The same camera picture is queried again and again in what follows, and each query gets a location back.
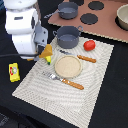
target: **table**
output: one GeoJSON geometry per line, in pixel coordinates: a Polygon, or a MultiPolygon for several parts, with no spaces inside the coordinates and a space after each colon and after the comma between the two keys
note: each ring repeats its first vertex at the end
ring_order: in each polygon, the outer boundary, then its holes
{"type": "MultiPolygon", "coordinates": [[[[49,25],[48,19],[43,19],[43,17],[54,12],[57,9],[57,5],[62,1],[38,1],[42,15],[42,26],[48,29],[49,32],[48,43],[54,38],[52,32],[59,27],[49,25]]],[[[11,36],[5,30],[5,18],[5,13],[0,15],[0,55],[16,54],[17,51],[11,41],[11,36]]],[[[127,128],[128,44],[85,33],[82,33],[81,36],[114,45],[89,128],[127,128]]],[[[28,62],[20,57],[0,58],[0,106],[30,116],[51,128],[76,128],[74,125],[12,96],[16,87],[18,87],[34,64],[34,61],[28,62]],[[8,66],[14,62],[19,65],[21,80],[11,83],[8,66]]]]}

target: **pan handle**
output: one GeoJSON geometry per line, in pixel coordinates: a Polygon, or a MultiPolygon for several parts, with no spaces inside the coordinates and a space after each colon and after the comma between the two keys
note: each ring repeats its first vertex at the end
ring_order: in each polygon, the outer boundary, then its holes
{"type": "Polygon", "coordinates": [[[60,12],[60,11],[58,10],[58,11],[56,11],[56,12],[54,12],[54,13],[48,14],[48,15],[44,16],[44,18],[49,18],[50,16],[52,16],[52,15],[58,13],[58,12],[60,12]]]}
{"type": "Polygon", "coordinates": [[[53,31],[53,35],[57,38],[57,31],[53,31]]]}
{"type": "Polygon", "coordinates": [[[81,35],[81,32],[83,32],[83,27],[80,25],[80,26],[78,26],[78,30],[79,30],[79,28],[81,28],[81,30],[80,30],[80,32],[79,32],[79,36],[81,35]]]}

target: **utensil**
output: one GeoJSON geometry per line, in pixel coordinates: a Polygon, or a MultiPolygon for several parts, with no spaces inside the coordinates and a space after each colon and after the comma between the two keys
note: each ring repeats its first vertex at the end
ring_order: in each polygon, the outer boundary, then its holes
{"type": "Polygon", "coordinates": [[[128,30],[128,4],[118,8],[117,16],[121,27],[128,30]]]}
{"type": "Polygon", "coordinates": [[[81,55],[75,55],[75,54],[72,54],[72,53],[69,53],[69,52],[65,52],[65,51],[59,50],[59,49],[57,49],[57,51],[59,51],[61,53],[64,53],[66,55],[74,55],[74,56],[76,56],[76,57],[78,57],[79,59],[82,59],[82,60],[86,60],[86,61],[90,61],[92,63],[96,63],[96,59],[92,59],[92,58],[81,56],[81,55]]]}
{"type": "Polygon", "coordinates": [[[63,19],[75,18],[78,15],[78,5],[74,2],[62,2],[58,5],[58,11],[46,15],[44,18],[49,18],[56,13],[59,13],[59,16],[63,19]]]}
{"type": "Polygon", "coordinates": [[[78,26],[78,28],[74,26],[63,26],[57,32],[53,31],[53,35],[57,38],[58,45],[61,48],[72,49],[78,45],[79,36],[82,31],[82,26],[78,26]]]}
{"type": "Polygon", "coordinates": [[[70,86],[73,86],[75,88],[78,88],[80,90],[83,90],[84,87],[80,84],[77,84],[77,83],[74,83],[74,82],[71,82],[69,80],[66,80],[66,79],[61,79],[59,77],[57,77],[56,75],[50,73],[50,72],[46,72],[46,71],[43,71],[42,73],[43,75],[47,76],[49,79],[52,79],[52,80],[60,80],[61,82],[65,83],[65,84],[68,84],[70,86]]]}

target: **cloth mat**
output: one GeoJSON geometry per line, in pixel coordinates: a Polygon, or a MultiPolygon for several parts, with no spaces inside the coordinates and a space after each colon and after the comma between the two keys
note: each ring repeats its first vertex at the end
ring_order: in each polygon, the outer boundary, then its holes
{"type": "Polygon", "coordinates": [[[62,49],[54,38],[51,42],[53,48],[51,65],[47,65],[45,59],[40,59],[12,95],[79,128],[87,128],[113,50],[112,45],[94,40],[96,48],[87,52],[83,44],[88,40],[80,37],[77,47],[62,49]],[[80,60],[83,65],[82,72],[76,78],[69,79],[83,85],[84,90],[76,89],[58,80],[48,79],[42,74],[43,71],[48,71],[57,75],[54,64],[57,59],[64,56],[57,49],[97,60],[96,63],[80,60]]]}

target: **knife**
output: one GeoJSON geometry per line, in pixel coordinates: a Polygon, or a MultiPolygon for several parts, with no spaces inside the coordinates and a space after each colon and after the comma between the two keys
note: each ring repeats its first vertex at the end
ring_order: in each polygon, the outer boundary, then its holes
{"type": "Polygon", "coordinates": [[[66,55],[74,55],[74,56],[76,56],[76,57],[78,57],[79,59],[82,59],[82,60],[86,60],[86,61],[90,61],[92,63],[96,63],[96,59],[92,59],[92,58],[81,56],[81,55],[75,55],[75,54],[72,54],[72,53],[69,53],[69,52],[65,52],[65,51],[59,50],[59,49],[57,49],[57,51],[59,51],[61,53],[64,53],[66,55]]]}

